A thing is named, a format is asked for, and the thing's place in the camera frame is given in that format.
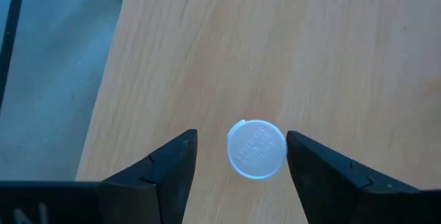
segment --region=black cable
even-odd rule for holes
[[[15,34],[19,24],[21,2],[23,0],[11,0],[9,4],[8,17],[6,19],[3,43],[0,50],[0,111],[5,94],[6,80],[8,79],[9,65],[14,48]]]

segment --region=white plastic cap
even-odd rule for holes
[[[248,179],[268,179],[279,171],[287,156],[282,132],[267,121],[239,121],[227,134],[232,167]]]

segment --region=floor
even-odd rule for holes
[[[8,4],[0,0],[1,34]],[[120,7],[23,0],[0,114],[0,180],[74,179]]]

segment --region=wooden table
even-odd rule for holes
[[[197,128],[184,223],[305,223],[287,165],[230,167],[240,119],[441,187],[441,0],[124,0],[78,180]]]

